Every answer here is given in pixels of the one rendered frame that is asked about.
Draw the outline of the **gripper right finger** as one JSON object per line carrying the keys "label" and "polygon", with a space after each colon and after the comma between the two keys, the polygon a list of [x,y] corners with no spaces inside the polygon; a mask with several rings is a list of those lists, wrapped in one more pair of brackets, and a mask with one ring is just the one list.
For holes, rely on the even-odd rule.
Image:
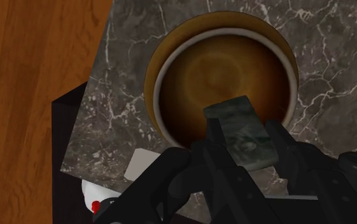
{"label": "gripper right finger", "polygon": [[357,152],[338,158],[310,143],[294,140],[279,121],[265,129],[279,157],[274,168],[289,194],[315,196],[329,224],[357,224]]}

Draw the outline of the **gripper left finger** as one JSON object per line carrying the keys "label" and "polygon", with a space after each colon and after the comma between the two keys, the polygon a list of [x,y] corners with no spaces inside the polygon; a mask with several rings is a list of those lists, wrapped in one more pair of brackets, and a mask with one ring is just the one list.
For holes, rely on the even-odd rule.
{"label": "gripper left finger", "polygon": [[211,215],[210,224],[236,224],[229,205],[222,199],[218,179],[206,162],[206,149],[225,144],[220,122],[207,119],[206,139],[191,150],[166,149],[107,208],[94,218],[94,224],[169,224],[191,194],[204,192]]}

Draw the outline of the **grey-green marbled block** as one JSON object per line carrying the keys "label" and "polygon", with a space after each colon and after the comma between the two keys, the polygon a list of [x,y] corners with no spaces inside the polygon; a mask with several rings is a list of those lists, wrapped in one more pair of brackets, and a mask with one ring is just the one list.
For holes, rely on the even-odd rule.
{"label": "grey-green marbled block", "polygon": [[203,110],[206,118],[217,118],[227,151],[237,165],[257,171],[278,162],[277,151],[249,99],[235,97]]}

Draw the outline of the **white flat rectangular object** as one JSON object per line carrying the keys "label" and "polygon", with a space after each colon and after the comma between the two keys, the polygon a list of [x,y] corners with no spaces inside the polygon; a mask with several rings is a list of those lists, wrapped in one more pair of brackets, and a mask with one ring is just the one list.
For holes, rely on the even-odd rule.
{"label": "white flat rectangular object", "polygon": [[143,148],[135,149],[123,175],[124,178],[135,181],[159,156],[160,154],[154,151]]}

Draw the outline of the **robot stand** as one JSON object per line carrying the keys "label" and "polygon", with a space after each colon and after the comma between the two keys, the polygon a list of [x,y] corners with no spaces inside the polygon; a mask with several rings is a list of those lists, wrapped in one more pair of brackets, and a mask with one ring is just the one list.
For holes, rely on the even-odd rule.
{"label": "robot stand", "polygon": [[87,84],[52,102],[53,224],[93,224],[81,189],[81,179],[60,171]]}

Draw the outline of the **brown bowl with white rim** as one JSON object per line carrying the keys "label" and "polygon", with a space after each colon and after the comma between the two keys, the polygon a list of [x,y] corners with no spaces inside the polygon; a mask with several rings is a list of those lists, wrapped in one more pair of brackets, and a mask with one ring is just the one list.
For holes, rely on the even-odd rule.
{"label": "brown bowl with white rim", "polygon": [[283,36],[235,11],[193,17],[160,42],[144,78],[152,124],[183,148],[206,136],[205,107],[245,95],[261,121],[288,125],[297,103],[298,67]]}

